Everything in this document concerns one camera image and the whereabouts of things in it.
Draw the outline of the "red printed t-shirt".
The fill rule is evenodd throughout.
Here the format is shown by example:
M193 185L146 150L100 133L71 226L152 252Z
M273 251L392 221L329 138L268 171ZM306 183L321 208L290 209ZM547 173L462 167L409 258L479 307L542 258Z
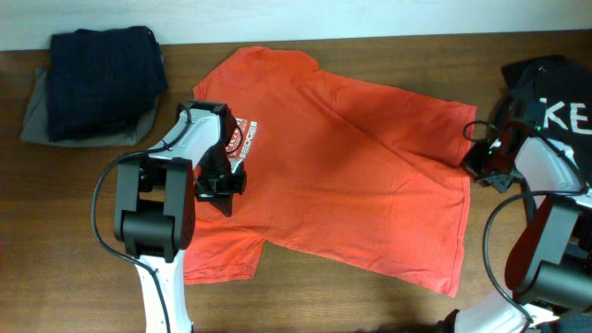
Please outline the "red printed t-shirt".
M300 51L245 47L193 89L227 104L248 175L231 216L196 206L189 284L252 278L266 242L455 296L476 109L342 77Z

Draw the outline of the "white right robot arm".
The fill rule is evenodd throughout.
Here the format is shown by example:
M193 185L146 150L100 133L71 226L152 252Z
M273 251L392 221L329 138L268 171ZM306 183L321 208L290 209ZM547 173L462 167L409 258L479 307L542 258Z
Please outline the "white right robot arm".
M438 332L534 332L543 323L591 312L591 145L569 134L514 122L491 125L463 159L478 182L517 177L525 186L496 206L482 238L494 290L480 303L451 312ZM522 201L527 225L498 281L489 236L498 214Z

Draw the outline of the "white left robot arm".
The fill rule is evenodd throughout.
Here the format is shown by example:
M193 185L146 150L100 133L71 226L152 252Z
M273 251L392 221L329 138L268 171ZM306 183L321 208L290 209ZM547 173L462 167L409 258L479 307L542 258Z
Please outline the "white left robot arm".
M190 101L178 107L169 133L145 153L117 164L114 234L138 271L149 332L191 332L183 262L198 202L231 216L244 192L243 162L228 146L238 121L225 104Z

